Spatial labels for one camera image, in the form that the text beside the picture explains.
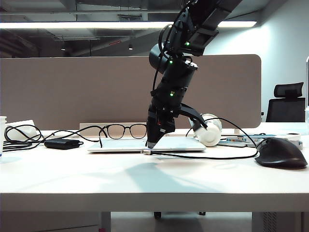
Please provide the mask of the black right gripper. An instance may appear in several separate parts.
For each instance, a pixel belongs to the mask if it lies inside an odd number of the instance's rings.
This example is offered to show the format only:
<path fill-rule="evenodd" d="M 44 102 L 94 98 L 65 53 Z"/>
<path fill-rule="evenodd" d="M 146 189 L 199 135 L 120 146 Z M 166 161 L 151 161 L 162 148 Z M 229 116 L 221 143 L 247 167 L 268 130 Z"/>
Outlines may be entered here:
<path fill-rule="evenodd" d="M 168 108 L 167 106 L 159 108 L 151 104 L 148 109 L 147 118 L 148 148 L 153 148 L 165 134 L 175 131 L 174 118 L 177 118 L 179 115 L 186 116 L 192 121 L 198 121 L 206 129 L 208 127 L 201 114 L 184 103 L 181 103 L 178 108 Z"/>

